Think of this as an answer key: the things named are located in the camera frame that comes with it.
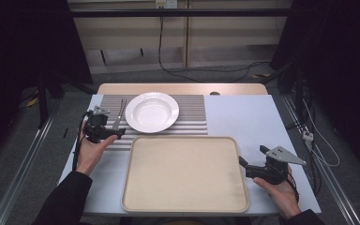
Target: table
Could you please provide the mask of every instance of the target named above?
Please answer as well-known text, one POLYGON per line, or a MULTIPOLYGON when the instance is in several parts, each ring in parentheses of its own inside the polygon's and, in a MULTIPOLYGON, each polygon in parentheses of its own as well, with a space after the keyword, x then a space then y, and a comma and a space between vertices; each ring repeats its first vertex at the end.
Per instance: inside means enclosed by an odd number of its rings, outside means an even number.
MULTIPOLYGON (((293 145, 279 117, 277 107, 263 85, 256 83, 110 83, 103 84, 94 95, 89 110, 98 105, 102 94, 142 94, 159 91, 169 95, 203 95, 208 135, 230 136, 236 139, 240 155, 251 165, 262 166, 265 155, 259 151, 260 145, 272 149, 282 146, 295 154, 293 145), (221 96, 210 96, 219 92, 221 96)), ((128 213, 122 208, 121 198, 126 178, 129 152, 106 152, 96 166, 91 177, 93 186, 86 200, 86 215, 115 217, 136 216, 269 216, 278 212, 267 192, 251 179, 247 179, 249 209, 242 214, 207 213, 128 213)), ((71 170, 72 154, 69 155, 61 180, 71 170)), ((308 183, 302 166, 291 165, 293 177, 297 182, 300 196, 300 208, 312 209, 320 213, 321 209, 308 183)))

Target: black sleeve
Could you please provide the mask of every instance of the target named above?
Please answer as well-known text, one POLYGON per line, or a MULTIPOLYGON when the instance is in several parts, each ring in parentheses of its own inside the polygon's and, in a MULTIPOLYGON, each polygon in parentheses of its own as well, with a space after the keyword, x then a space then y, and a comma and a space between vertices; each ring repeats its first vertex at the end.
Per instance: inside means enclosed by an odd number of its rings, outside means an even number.
POLYGON ((324 225, 324 223, 317 217, 317 215, 312 212, 311 209, 304 211, 294 217, 291 217, 288 220, 282 219, 283 224, 286 225, 324 225))
POLYGON ((91 186, 90 177, 70 172, 49 195, 33 224, 78 224, 91 186))

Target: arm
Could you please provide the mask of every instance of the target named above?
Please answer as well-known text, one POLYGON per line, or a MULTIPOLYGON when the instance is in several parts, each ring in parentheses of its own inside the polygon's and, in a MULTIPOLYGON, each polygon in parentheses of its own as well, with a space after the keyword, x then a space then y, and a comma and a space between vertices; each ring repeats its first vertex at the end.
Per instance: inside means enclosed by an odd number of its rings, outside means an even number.
POLYGON ((287 182, 284 181, 281 184, 274 186, 259 177, 255 177, 253 182, 261 188, 267 190, 270 194, 279 209, 281 220, 284 224, 323 224, 323 222, 320 221, 320 219, 311 210, 301 212, 299 205, 297 204, 294 190, 287 182))
POLYGON ((92 186, 89 177, 100 161, 104 149, 117 139, 115 135, 100 143, 82 139, 77 170, 56 187, 43 204, 33 224, 78 224, 83 214, 87 194, 92 186))

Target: silverware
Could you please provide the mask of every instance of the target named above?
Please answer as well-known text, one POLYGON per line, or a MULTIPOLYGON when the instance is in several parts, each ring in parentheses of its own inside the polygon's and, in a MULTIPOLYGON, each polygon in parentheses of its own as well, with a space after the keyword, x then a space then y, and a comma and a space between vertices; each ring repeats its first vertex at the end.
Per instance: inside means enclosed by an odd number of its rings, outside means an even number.
POLYGON ((121 122, 122 114, 127 106, 127 100, 122 98, 121 100, 121 109, 119 110, 118 117, 116 118, 115 122, 113 122, 112 129, 118 130, 119 129, 119 122, 121 122))

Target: tray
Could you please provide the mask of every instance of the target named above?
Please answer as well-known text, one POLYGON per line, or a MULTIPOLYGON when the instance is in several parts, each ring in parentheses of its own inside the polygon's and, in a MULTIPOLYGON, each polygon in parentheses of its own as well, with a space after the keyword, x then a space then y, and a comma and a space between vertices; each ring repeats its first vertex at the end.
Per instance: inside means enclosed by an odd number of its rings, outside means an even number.
POLYGON ((249 202, 238 156, 230 137, 139 136, 122 206, 129 212, 244 212, 249 202))

